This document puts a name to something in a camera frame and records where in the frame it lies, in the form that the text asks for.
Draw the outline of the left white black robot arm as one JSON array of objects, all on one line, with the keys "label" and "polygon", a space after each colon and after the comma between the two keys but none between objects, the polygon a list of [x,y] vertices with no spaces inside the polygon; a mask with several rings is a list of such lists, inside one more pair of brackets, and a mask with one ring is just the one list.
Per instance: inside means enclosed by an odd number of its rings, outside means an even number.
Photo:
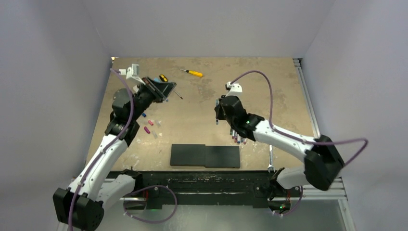
[{"label": "left white black robot arm", "polygon": [[117,178],[105,182],[114,163],[130,146],[140,128],[137,119],[152,103],[164,102],[174,90],[175,82],[157,82],[149,77],[138,78],[138,91],[128,86],[115,92],[110,122],[99,148],[82,172],[66,189],[58,188],[53,203],[59,222],[71,231],[94,231],[100,225],[105,210],[121,197],[137,197],[143,191],[152,195],[160,192],[161,185],[147,185],[142,174],[129,169]]}]

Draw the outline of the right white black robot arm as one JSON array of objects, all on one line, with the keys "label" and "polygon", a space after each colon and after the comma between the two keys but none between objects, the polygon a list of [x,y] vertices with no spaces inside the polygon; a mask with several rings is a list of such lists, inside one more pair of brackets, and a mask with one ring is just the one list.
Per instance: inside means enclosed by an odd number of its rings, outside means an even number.
[{"label": "right white black robot arm", "polygon": [[345,166],[334,143],[327,136],[303,136],[279,128],[265,118],[247,113],[237,96],[223,96],[214,108],[216,119],[225,120],[239,136],[283,150],[303,165],[282,168],[272,177],[271,192],[281,196],[295,186],[312,185],[326,191]]}]

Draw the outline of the black yellow screwdriver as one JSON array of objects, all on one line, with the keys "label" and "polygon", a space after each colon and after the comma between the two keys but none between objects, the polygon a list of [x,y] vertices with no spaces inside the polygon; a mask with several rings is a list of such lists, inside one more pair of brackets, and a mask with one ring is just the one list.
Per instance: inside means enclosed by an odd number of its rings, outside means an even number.
[{"label": "black yellow screwdriver", "polygon": [[[160,80],[162,82],[168,82],[169,81],[168,78],[163,74],[160,74],[159,78],[160,78]],[[174,91],[174,92],[175,92],[175,94],[177,94],[183,100],[183,97],[177,91]]]}]

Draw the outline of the black rectangular block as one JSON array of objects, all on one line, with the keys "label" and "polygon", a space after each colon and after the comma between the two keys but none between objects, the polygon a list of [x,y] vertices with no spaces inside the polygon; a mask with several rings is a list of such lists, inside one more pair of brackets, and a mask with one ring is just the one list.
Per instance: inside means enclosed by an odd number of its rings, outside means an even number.
[{"label": "black rectangular block", "polygon": [[238,146],[172,144],[170,165],[173,167],[240,168]]}]

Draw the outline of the silver wrench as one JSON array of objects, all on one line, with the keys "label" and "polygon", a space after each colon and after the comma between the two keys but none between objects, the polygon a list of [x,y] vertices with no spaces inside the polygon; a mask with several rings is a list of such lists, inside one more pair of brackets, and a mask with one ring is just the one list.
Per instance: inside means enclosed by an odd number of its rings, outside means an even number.
[{"label": "silver wrench", "polygon": [[274,172],[275,168],[273,165],[273,160],[274,160],[274,147],[272,145],[269,146],[269,164],[267,167],[267,171],[270,172]]}]

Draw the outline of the black base frame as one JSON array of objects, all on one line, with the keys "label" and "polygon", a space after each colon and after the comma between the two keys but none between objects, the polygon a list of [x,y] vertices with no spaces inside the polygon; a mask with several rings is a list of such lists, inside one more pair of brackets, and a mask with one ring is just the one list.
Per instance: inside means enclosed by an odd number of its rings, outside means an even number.
[{"label": "black base frame", "polygon": [[111,171],[112,180],[121,173],[135,178],[128,193],[147,203],[147,209],[164,205],[248,205],[268,208],[274,202],[293,201],[300,196],[295,186],[285,190],[272,182],[273,173],[266,170],[244,171]]}]

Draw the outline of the aluminium side rail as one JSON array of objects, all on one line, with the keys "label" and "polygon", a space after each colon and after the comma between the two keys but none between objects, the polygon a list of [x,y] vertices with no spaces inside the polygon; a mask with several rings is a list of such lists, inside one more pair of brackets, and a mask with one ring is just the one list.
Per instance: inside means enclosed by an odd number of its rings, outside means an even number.
[{"label": "aluminium side rail", "polygon": [[[312,130],[313,133],[316,137],[321,135],[319,125],[317,122],[317,118],[315,115],[314,107],[312,105],[312,101],[310,98],[309,90],[306,85],[306,79],[303,73],[302,65],[301,65],[302,59],[299,58],[293,58],[293,63],[295,66],[295,70],[297,72],[299,82],[302,87],[303,95],[307,104],[307,110],[310,118],[310,122],[312,125]],[[346,200],[346,191],[344,188],[344,183],[341,178],[335,180],[334,184],[332,187],[327,190],[327,191],[320,191],[311,185],[304,186],[304,194],[303,198],[306,200]]]}]

